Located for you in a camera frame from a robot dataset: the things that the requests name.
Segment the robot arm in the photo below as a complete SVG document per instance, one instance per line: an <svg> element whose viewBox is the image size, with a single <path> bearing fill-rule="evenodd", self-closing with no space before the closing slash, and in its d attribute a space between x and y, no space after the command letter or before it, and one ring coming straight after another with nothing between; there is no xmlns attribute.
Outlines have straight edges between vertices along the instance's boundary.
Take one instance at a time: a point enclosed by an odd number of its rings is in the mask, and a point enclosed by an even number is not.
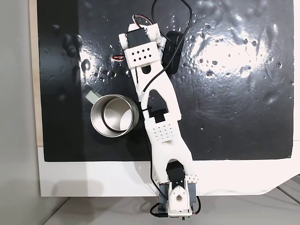
<svg viewBox="0 0 300 225"><path fill-rule="evenodd" d="M157 180L164 187L168 201L162 200L165 210L171 217L191 216L192 204L196 200L195 182L188 184L190 177L195 177L193 158L181 137L178 121L181 120L180 108L172 83L166 72L157 77L143 92L145 86L155 77L163 66L157 45L162 42L157 24L138 28L129 26L126 34L120 34L120 43L135 83L136 93L141 102L145 127L152 146L153 168ZM142 68L150 66L151 71L144 74ZM156 123L149 117L149 92L156 90L166 102L168 113L164 121Z"/></svg>

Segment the cup rim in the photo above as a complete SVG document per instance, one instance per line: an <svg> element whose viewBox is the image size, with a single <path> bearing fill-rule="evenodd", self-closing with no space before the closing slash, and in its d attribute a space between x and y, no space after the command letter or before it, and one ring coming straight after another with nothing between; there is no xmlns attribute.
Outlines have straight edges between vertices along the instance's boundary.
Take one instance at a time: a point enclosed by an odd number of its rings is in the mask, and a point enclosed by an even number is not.
<svg viewBox="0 0 300 225"><path fill-rule="evenodd" d="M92 119L92 114L93 114L94 107L97 105L98 101L100 101L101 99L103 99L103 98L105 98L105 97L116 97L116 98L121 98L121 99L123 99L123 100L129 105L129 107L130 107L130 111L131 111L131 122L130 122L130 125L129 125L129 127L127 128L127 130L125 130L124 132L122 132L122 133L120 133L119 135L116 135L116 136L109 136L109 135L103 134L101 131L99 131L99 130L96 128L96 126L95 126L95 124L94 124L94 121L93 121L93 119ZM134 110L133 110L132 105L127 101L127 99L126 99L124 96L118 95L118 94L104 95L104 96L100 97L100 98L94 103L94 105L93 105L93 107L92 107L92 109L91 109L91 111L90 111L90 120L91 120L91 122L92 122L92 125L93 125L94 129L95 129L98 133L100 133L101 135L103 135L103 136L105 136L105 137L120 137L120 136L126 134L126 133L131 129L132 124L133 124L133 122L134 122Z"/></svg>

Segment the stainless steel cup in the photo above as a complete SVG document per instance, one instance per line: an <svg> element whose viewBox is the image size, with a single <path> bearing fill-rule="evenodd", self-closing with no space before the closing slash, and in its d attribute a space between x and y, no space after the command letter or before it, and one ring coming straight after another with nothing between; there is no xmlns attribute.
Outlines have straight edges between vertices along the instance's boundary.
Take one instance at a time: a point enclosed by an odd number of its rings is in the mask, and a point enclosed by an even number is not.
<svg viewBox="0 0 300 225"><path fill-rule="evenodd" d="M105 137L120 137L132 130L139 121L135 102L122 95L101 96L90 91L86 98L93 104L90 120Z"/></svg>

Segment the red and white wire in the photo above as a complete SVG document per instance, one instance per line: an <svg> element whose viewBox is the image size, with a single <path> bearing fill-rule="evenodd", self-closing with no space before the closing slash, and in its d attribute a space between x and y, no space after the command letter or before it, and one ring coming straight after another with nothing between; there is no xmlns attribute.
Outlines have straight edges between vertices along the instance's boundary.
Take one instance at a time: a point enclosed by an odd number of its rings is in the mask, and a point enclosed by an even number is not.
<svg viewBox="0 0 300 225"><path fill-rule="evenodd" d="M112 60L116 62L122 62L125 59L125 55L113 55Z"/></svg>
<svg viewBox="0 0 300 225"><path fill-rule="evenodd" d="M140 24L136 21L136 19L135 19L136 17L143 18L143 19L145 19L146 21L148 21L151 25L153 25L153 22L152 22L152 20L151 20L150 18L148 18L148 17L146 17L146 16L144 16L144 15L136 14L136 15L133 15L133 16L132 16L132 20L133 20L133 22L134 22L139 28L142 28L142 27L141 27Z"/></svg>

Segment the black cable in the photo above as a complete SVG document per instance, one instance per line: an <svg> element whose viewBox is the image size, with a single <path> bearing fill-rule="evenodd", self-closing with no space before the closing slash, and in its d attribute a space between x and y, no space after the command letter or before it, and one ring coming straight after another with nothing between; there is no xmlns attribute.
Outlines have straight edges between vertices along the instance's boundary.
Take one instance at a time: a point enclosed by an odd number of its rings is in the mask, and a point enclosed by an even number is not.
<svg viewBox="0 0 300 225"><path fill-rule="evenodd" d="M152 8L151 8L151 16L152 16L152 19L153 19L153 22L154 23L157 23L155 18L154 18L154 6L156 4L157 0L154 0L153 4L152 4ZM169 42L171 42L173 45L176 45L173 41L171 41L166 35L165 33L159 28L159 31L161 33L162 36L164 36L165 39L167 39Z"/></svg>
<svg viewBox="0 0 300 225"><path fill-rule="evenodd" d="M150 209L150 214L151 214L151 215L156 216L157 213L154 213L153 210L154 210L157 206L159 206L159 205L160 205L160 203L158 202L158 203L156 203L155 205L152 206L152 208Z"/></svg>
<svg viewBox="0 0 300 225"><path fill-rule="evenodd" d="M200 198L199 198L199 196L197 196L197 200L198 200L198 210L195 212L195 215L197 215L199 212L200 212L200 210L201 210L201 201L200 201Z"/></svg>
<svg viewBox="0 0 300 225"><path fill-rule="evenodd" d="M136 83L138 84L138 83L139 83L139 78L137 77L137 70L136 70L136 67L135 67L135 76L136 76Z"/></svg>
<svg viewBox="0 0 300 225"><path fill-rule="evenodd" d="M156 203L155 205L152 206L152 208L150 209L150 214L158 217L158 218L166 218L169 217L168 213L166 212L161 212L161 213L154 213L153 210L155 209L155 207L159 206L160 203Z"/></svg>
<svg viewBox="0 0 300 225"><path fill-rule="evenodd" d="M150 152L150 148L148 146L148 140L147 140L147 133L146 133L146 128L144 127L145 129L145 141L146 141L146 147L147 147L147 151L148 151L148 154L149 154L149 157L150 157L150 179L152 181L152 183L154 184L154 186L156 187L156 189L160 192L160 194L166 199L168 200L168 198L164 195L164 193L160 190L160 188L157 186L156 182L153 180L153 162L152 162L152 154Z"/></svg>
<svg viewBox="0 0 300 225"><path fill-rule="evenodd" d="M185 38L185 36L186 36L186 34L187 34L187 32L188 32L189 27L191 26L191 22L192 22L192 18L193 18L193 11L192 11L192 8L190 7L190 5L189 5L186 1L184 1L184 0L181 0L181 1L188 7L189 12L190 12L190 16L189 16L189 21L188 21L187 28L186 28L186 30L184 31L183 36L182 36L182 38L181 38L181 40L180 40L178 46L176 47L175 52L174 52L174 54L173 54L173 56L172 56L170 62L166 65L166 67L165 67L162 71L160 71L157 75L155 75L155 76L148 82L148 84L145 86L143 92L145 92L145 91L147 90L147 88L149 88L150 84L152 84L152 82L153 82L156 78L158 78L159 75L161 75L163 72L165 72L165 70L170 66L170 64L172 63L172 61L173 61L173 59L174 59L174 57L175 57L177 51L178 51L179 48L180 48L181 43L183 42L183 40L184 40L184 38Z"/></svg>

